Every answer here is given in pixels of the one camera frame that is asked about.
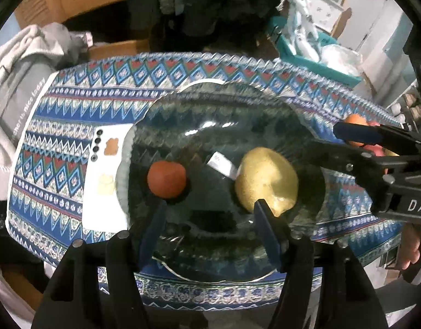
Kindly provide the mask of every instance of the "table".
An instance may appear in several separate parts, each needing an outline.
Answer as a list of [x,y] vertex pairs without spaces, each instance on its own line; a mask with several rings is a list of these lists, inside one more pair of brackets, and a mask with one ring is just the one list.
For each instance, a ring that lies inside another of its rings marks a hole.
[[[77,238],[113,234],[82,227],[82,197],[95,127],[139,121],[151,103],[192,82],[213,78],[248,83],[292,105],[311,131],[339,142],[333,125],[351,113],[397,125],[381,107],[343,85],[288,63],[211,53],[142,53],[89,62],[59,72],[44,91],[19,144],[8,201],[10,235],[44,261],[57,265]],[[400,224],[370,213],[371,200],[354,178],[325,171],[327,193],[313,239],[345,237],[366,265],[398,245]],[[108,292],[104,268],[99,285]],[[278,301],[284,274],[247,283],[200,283],[180,278],[155,260],[135,275],[145,304],[173,309],[223,310]],[[316,269],[313,290],[321,284]]]

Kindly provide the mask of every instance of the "white paper tag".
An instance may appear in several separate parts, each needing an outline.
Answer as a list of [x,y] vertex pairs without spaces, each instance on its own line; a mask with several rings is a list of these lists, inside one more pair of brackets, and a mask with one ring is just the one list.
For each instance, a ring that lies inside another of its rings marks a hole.
[[223,154],[215,152],[207,163],[209,167],[224,174],[230,179],[235,180],[237,176],[237,168]]

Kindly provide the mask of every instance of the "teal plastic basket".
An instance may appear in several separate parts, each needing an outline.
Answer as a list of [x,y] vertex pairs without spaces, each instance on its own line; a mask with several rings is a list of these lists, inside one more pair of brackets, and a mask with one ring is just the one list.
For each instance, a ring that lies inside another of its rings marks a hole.
[[[335,69],[331,69],[324,64],[316,63],[312,60],[303,58],[302,56],[294,56],[291,53],[281,33],[281,30],[286,25],[286,23],[286,18],[282,16],[272,17],[268,23],[268,35],[279,51],[280,59],[350,87],[354,87],[362,81],[360,76],[350,76]],[[322,47],[332,44],[339,44],[336,39],[323,32],[319,32],[319,42]]]

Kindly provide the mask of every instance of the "orange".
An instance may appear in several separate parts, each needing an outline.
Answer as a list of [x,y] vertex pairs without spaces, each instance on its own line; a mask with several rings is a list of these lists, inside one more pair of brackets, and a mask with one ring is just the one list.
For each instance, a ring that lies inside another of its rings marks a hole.
[[[348,122],[349,124],[369,126],[365,118],[358,114],[350,114],[349,116],[346,117],[345,122]],[[350,145],[357,146],[357,147],[361,147],[363,145],[362,143],[354,142],[354,141],[348,141],[348,143]]]
[[146,176],[150,191],[163,199],[178,197],[186,187],[186,170],[177,162],[154,162]]

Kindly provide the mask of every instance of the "plate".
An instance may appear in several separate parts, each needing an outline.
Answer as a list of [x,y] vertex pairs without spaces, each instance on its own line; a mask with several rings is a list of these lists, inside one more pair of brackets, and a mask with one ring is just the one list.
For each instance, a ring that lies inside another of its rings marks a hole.
[[274,270],[255,233],[253,215],[238,202],[234,181],[207,166],[218,151],[236,167],[255,147],[268,147],[291,162],[299,177],[296,205],[281,216],[311,235],[325,198],[320,168],[301,155],[314,138],[284,101],[253,86],[203,83],[154,102],[133,128],[129,159],[130,223],[148,211],[148,169],[158,160],[181,163],[188,185],[168,201],[167,224],[154,257],[181,278],[248,282]]

